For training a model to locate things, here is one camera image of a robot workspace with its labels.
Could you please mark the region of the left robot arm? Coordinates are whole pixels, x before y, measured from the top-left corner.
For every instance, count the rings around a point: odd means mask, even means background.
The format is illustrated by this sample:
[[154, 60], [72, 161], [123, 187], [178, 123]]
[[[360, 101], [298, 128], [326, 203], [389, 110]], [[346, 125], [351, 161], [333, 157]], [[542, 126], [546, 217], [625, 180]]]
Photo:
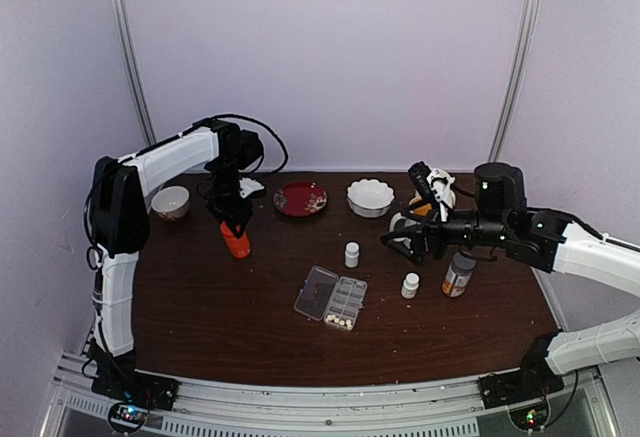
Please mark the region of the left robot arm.
[[265, 188], [241, 173], [263, 159], [264, 146], [258, 134], [240, 128], [237, 119], [205, 118], [137, 153], [103, 157], [95, 164], [83, 208], [87, 261], [95, 273], [92, 358], [97, 381], [123, 401], [137, 399], [144, 390], [135, 370], [131, 311], [137, 261], [150, 236], [146, 200], [166, 182], [202, 166], [211, 175], [207, 210], [232, 241], [245, 241], [252, 200]]

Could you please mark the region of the orange pill bottle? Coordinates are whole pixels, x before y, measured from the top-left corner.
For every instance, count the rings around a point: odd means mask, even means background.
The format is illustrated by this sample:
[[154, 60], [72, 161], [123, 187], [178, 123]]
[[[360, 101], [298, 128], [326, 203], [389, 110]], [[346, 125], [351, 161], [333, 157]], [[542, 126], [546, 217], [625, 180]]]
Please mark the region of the orange pill bottle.
[[220, 224], [220, 231], [234, 258], [244, 259], [250, 255], [251, 243], [246, 231], [240, 237], [237, 237], [225, 223]]

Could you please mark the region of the clear plastic pill organizer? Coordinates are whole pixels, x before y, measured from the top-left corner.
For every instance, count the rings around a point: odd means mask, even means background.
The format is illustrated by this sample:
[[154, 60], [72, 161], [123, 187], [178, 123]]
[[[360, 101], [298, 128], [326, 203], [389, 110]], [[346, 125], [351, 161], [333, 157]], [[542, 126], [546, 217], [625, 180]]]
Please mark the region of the clear plastic pill organizer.
[[[364, 307], [367, 290], [368, 285], [363, 280], [338, 276], [322, 267], [313, 266], [296, 298], [294, 310], [312, 321], [322, 321], [328, 326], [352, 331]], [[325, 317], [329, 314], [351, 319], [353, 328], [327, 324]]]

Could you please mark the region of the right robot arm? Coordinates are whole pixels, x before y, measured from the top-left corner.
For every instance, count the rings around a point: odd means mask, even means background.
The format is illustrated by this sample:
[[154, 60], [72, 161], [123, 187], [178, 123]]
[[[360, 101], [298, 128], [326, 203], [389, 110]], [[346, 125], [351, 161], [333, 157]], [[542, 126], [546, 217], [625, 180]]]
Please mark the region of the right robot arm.
[[[383, 234], [381, 243], [414, 264], [425, 256], [440, 260], [449, 247], [503, 250], [506, 257], [546, 273], [583, 277], [631, 295], [639, 293], [639, 248], [596, 231], [565, 211], [531, 207], [522, 171], [503, 162], [477, 166], [472, 209], [456, 209], [458, 189], [449, 174], [413, 164], [409, 178], [421, 199], [431, 205], [424, 217], [402, 210], [410, 225]], [[535, 397], [551, 375], [639, 355], [639, 314], [584, 330], [541, 335], [513, 376], [519, 397]]]

